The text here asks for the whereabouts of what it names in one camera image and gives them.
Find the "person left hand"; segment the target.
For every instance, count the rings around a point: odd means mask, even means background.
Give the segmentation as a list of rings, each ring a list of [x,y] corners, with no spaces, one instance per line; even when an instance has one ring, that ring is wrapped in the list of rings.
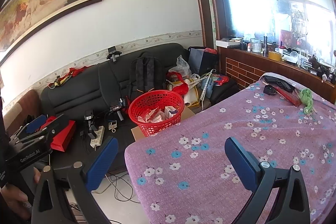
[[[34,203],[33,182],[41,173],[33,164],[4,162],[1,166],[1,223],[26,223]]]

